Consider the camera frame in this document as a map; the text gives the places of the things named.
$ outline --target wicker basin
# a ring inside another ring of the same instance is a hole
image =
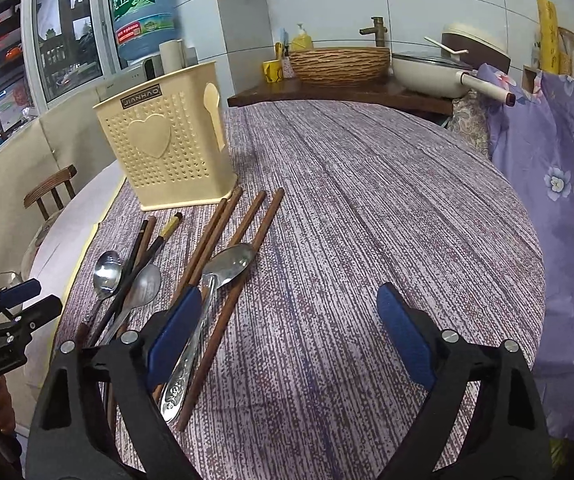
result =
[[[387,73],[385,46],[346,46],[295,50],[289,61],[301,81],[324,86],[358,86]]]

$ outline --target bedsheet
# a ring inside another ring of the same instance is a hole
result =
[[[488,65],[478,76],[518,98],[515,107],[484,102],[489,151],[542,248],[546,311],[533,371],[550,434],[574,438],[574,79],[540,73],[528,93]]]

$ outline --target wooden countertop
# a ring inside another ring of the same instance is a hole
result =
[[[285,79],[278,83],[262,83],[229,99],[230,107],[247,106],[266,101],[292,101],[319,99],[326,101],[352,101],[383,105],[405,112],[452,115],[450,99],[438,99],[411,92],[393,78],[362,86],[331,87],[303,83],[299,79]]]

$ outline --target stainless steel spoon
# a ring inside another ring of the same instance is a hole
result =
[[[160,290],[160,283],[162,282],[162,276],[160,274],[160,269],[154,264],[148,264],[145,266],[141,272],[138,273],[134,283],[132,283],[132,288],[125,299],[125,304],[123,305],[123,310],[120,315],[116,318],[116,321],[107,330],[105,337],[100,342],[101,345],[108,344],[114,334],[118,332],[120,326],[129,317],[132,310],[138,308],[139,306],[145,306],[151,303],[154,298],[158,295]]]
[[[203,300],[201,317],[193,331],[192,338],[180,355],[171,378],[160,396],[160,414],[165,419],[165,422],[174,420],[183,407],[189,376],[192,371],[193,361],[196,358],[196,351],[198,350],[198,342],[216,290],[223,285],[227,285],[243,270],[247,269],[247,266],[254,259],[254,254],[255,251],[251,244],[237,244],[216,254],[205,265],[203,269],[203,283],[206,282],[208,285],[207,293]]]
[[[74,336],[74,341],[77,344],[83,344],[87,339],[90,327],[94,324],[94,319],[96,319],[100,306],[103,304],[103,301],[114,294],[121,281],[122,273],[123,264],[120,255],[116,251],[106,251],[100,255],[96,261],[92,278],[98,300],[78,325]]]

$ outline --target soap dispenser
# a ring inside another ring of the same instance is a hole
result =
[[[307,50],[309,48],[314,48],[314,43],[311,41],[311,36],[307,34],[304,28],[302,28],[302,23],[298,24],[298,35],[291,40],[290,50]]]

